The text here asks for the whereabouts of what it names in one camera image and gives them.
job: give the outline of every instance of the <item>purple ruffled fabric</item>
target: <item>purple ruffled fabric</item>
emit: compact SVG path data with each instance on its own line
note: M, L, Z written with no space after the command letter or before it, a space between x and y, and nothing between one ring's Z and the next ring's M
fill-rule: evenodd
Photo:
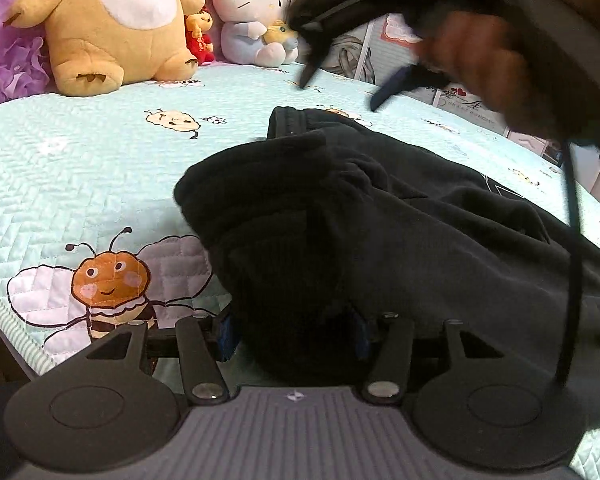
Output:
M4 27L2 21L14 0L0 0L0 103L42 94L51 74L42 53L44 28Z

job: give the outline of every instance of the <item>yellow plush bear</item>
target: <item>yellow plush bear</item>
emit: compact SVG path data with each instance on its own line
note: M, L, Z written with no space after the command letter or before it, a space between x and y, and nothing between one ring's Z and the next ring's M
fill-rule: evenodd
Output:
M184 14L205 0L16 0L6 25L45 22L58 90L92 96L120 85L190 79L198 62L187 49Z

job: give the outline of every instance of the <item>quilted bedspread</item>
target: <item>quilted bedspread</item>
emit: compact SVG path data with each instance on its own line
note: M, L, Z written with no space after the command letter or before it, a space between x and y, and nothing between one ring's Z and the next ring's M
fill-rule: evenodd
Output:
M191 164L264 138L275 106L349 116L566 219L561 170L525 148L406 96L371 113L372 87L340 76L321 73L299 91L297 70L212 64L194 81L0 105L0 328L37 373L119 323L168 327L228 303L172 190ZM600 204L580 191L584 234L600 247ZM172 368L157 373L175 387ZM223 372L233 385L268 381L241 348ZM600 479L600 430L573 467Z

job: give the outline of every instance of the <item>black cable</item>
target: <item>black cable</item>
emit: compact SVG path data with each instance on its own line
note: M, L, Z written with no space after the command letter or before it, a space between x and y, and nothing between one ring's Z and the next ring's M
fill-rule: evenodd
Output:
M560 357L555 369L554 380L564 386L569 377L569 370L576 348L578 337L578 326L580 324L580 310L582 302L582 245L580 242L580 205L578 203L578 192L576 186L573 159L571 157L571 145L569 142L561 142L564 171L564 183L567 194L567 210L571 236L568 237L569 261L569 290L567 294L567 313L560 347Z

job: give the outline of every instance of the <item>gray plastic base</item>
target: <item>gray plastic base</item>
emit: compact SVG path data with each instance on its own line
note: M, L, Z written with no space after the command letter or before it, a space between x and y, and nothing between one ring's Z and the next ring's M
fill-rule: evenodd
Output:
M569 467L511 475L577 480ZM12 480L487 480L449 462L395 408L365 404L348 387L245 387L230 402L191 410L161 450L98 474L27 465Z

